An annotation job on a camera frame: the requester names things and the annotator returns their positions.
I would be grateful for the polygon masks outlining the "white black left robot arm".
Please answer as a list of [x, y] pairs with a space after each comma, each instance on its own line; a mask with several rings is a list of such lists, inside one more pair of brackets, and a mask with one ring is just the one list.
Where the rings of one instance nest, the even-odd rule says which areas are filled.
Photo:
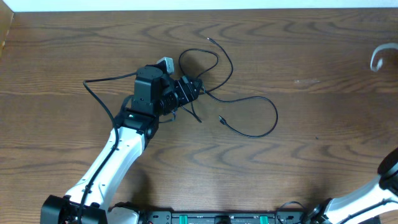
[[51, 195], [41, 208], [41, 223], [139, 223], [139, 213], [110, 203], [133, 162], [142, 155], [160, 124], [160, 116], [198, 98], [203, 82], [171, 78], [173, 66], [146, 65], [133, 73], [134, 94], [111, 116], [105, 147], [84, 176], [63, 197]]

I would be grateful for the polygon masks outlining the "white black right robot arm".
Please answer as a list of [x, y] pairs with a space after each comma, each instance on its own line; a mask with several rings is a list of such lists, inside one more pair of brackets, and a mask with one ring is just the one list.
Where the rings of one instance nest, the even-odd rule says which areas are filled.
[[397, 210], [397, 149], [383, 159], [372, 181], [344, 197], [327, 199], [303, 222], [361, 223], [393, 210]]

